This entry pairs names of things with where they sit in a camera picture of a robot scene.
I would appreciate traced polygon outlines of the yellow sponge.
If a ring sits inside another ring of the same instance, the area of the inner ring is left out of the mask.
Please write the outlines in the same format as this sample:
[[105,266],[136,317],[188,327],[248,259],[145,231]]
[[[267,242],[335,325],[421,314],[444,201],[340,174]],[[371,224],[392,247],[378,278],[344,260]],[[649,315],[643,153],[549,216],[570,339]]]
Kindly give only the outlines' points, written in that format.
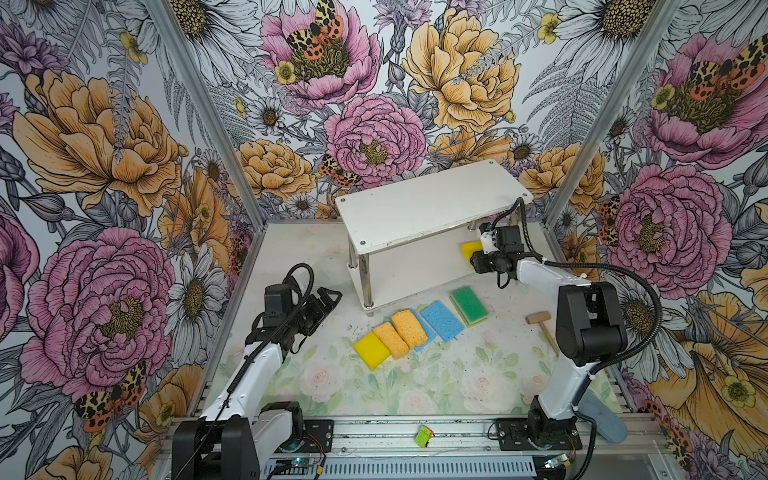
[[354,345],[354,350],[370,371],[375,371],[391,357],[390,350],[373,332],[360,339]]
[[460,250],[461,250],[462,256],[467,261],[470,261],[472,259],[472,256],[476,252],[483,253],[484,252],[484,247],[483,247],[481,241],[473,241],[473,242],[468,242],[468,243],[462,244],[461,247],[460,247]]

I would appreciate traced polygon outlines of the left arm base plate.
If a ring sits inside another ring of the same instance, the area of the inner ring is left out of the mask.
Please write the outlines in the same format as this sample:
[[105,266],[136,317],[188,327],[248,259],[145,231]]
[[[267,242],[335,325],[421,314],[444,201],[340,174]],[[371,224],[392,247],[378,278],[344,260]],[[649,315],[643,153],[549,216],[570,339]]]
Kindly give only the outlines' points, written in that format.
[[335,422],[328,419],[304,421],[303,436],[289,439],[278,446],[276,454],[329,454],[333,447]]

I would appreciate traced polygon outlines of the yellow sponge front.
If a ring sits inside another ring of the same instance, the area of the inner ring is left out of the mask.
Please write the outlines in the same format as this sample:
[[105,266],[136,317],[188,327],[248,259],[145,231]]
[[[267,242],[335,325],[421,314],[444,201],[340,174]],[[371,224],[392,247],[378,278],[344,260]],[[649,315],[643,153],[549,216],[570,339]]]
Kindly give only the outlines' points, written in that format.
[[484,247],[483,247],[481,241],[473,241],[473,242],[468,242],[468,243],[462,244],[461,247],[460,247],[460,250],[461,250],[462,256],[467,261],[470,261],[472,259],[472,256],[476,252],[483,253],[484,252]]

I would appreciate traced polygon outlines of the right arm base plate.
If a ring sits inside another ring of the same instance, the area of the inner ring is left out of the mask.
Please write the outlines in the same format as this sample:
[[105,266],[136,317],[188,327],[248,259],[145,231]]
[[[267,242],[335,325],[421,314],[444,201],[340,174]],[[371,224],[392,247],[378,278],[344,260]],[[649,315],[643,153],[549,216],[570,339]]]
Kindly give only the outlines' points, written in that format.
[[501,451],[578,451],[583,448],[576,419],[499,418],[492,427]]

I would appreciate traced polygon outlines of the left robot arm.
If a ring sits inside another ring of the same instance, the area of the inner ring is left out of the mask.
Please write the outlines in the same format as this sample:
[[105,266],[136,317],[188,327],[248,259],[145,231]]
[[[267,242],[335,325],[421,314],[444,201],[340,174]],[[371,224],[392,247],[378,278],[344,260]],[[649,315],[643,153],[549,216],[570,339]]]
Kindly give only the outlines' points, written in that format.
[[343,295],[324,287],[301,288],[292,280],[266,287],[264,310],[245,338],[245,356],[224,391],[196,420],[182,422],[171,447],[173,479],[259,479],[269,459],[281,451],[319,454],[278,463],[268,478],[292,468],[313,469],[320,477],[332,445],[332,422],[314,434],[296,401],[264,404],[262,398],[287,356],[308,339],[338,306]]

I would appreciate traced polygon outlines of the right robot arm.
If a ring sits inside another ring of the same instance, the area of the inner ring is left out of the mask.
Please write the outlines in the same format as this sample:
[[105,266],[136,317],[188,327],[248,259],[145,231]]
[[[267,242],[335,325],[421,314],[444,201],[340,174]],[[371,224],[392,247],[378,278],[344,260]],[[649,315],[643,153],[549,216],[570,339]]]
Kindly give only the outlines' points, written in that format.
[[470,258],[476,273],[506,274],[554,300],[554,339],[560,351],[551,379],[533,397],[527,417],[496,423],[500,448],[579,449],[577,422],[597,428],[597,415],[584,408],[596,368],[628,344],[616,288],[537,259],[525,248],[517,226],[484,223],[480,242],[482,249]]

